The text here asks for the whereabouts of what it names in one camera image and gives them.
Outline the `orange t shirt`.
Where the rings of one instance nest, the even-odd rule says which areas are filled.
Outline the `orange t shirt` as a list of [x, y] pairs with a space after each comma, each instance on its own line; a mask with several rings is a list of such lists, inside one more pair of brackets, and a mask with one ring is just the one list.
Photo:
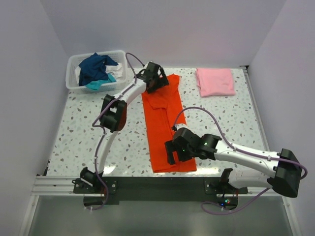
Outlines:
[[167, 79], [169, 85], [153, 93], [141, 94], [152, 169], [154, 173], [193, 172], [196, 171], [194, 159], [180, 162], [174, 154], [174, 165], [167, 160], [165, 142], [172, 139], [174, 131], [171, 128], [183, 109], [178, 90], [180, 76], [172, 74]]

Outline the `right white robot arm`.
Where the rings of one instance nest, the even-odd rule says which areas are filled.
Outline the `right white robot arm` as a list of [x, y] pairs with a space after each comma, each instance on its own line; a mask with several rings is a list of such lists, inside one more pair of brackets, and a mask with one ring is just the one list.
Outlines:
[[231, 162], [248, 168], [239, 171], [225, 169], [219, 187], [224, 193], [245, 187], [261, 187], [289, 198], [296, 198], [302, 174], [302, 166], [288, 149], [281, 152], [261, 151], [229, 144], [223, 138], [204, 134], [199, 137], [186, 127], [179, 128], [173, 138], [165, 142], [168, 163], [177, 158], [186, 162], [193, 158]]

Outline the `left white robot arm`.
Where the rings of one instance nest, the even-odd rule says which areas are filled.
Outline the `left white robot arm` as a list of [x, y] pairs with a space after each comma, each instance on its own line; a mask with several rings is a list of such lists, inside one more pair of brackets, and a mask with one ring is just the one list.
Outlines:
[[92, 159], [93, 168], [83, 168], [80, 177], [72, 181], [75, 194], [109, 193], [101, 177], [111, 145], [118, 132], [126, 124], [128, 105], [144, 92], [153, 93], [167, 85], [169, 81], [164, 69], [159, 64], [150, 61], [134, 74], [133, 81], [121, 92], [113, 96], [105, 96], [101, 112], [92, 123], [92, 127], [102, 129], [102, 135]]

